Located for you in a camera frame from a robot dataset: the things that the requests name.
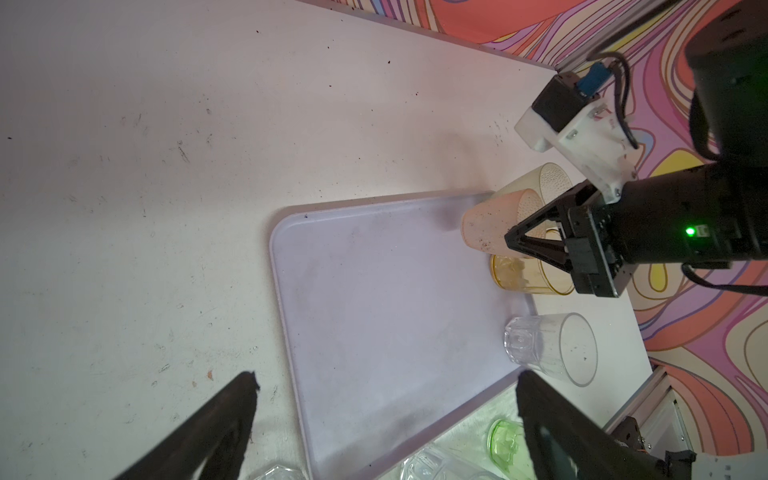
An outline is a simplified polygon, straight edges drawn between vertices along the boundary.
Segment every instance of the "blue connector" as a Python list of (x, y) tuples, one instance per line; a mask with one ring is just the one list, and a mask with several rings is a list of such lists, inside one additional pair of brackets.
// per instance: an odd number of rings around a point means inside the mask
[(611, 71), (603, 65), (603, 62), (596, 61), (592, 64), (584, 78), (576, 82), (576, 88), (582, 95), (589, 98), (596, 94), (610, 77)]

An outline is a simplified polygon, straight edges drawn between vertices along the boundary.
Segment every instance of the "table surface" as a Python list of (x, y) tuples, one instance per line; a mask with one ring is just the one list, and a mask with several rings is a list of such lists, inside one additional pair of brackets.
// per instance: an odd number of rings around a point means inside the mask
[[(303, 467), (267, 250), (285, 207), (581, 178), (512, 128), (545, 68), (295, 0), (0, 12), (2, 478), (116, 475), (245, 369), (241, 478)], [(537, 305), (593, 322), (596, 380), (556, 386), (604, 422), (650, 374), (627, 298)]]

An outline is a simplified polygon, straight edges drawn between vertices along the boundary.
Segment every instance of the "green glass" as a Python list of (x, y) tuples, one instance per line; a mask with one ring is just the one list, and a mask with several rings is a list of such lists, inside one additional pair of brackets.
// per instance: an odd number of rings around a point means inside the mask
[(504, 419), (493, 422), (488, 431), (488, 454), (509, 480), (536, 478), (522, 424)]

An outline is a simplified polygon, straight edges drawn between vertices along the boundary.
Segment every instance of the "plastic tray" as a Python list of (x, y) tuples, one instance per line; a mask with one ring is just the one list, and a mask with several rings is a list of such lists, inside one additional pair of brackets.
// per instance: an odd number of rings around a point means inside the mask
[(312, 480), (375, 478), (518, 375), (499, 289), (461, 218), (489, 194), (294, 214), (270, 239)]

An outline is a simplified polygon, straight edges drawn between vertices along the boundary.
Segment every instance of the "psychedelic wallpaper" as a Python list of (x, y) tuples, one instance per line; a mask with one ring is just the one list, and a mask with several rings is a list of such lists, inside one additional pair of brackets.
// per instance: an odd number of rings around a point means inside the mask
[[(638, 0), (337, 0), (556, 65)], [(737, 0), (686, 0), (614, 48), (633, 70), (628, 114), (641, 177), (703, 163), (688, 136), (688, 38)], [(604, 92), (612, 94), (612, 86)], [(700, 271), (712, 283), (768, 283), (768, 263)], [(642, 266), (629, 287), (648, 355), (674, 378), (698, 452), (768, 449), (768, 299), (695, 286), (677, 264)]]

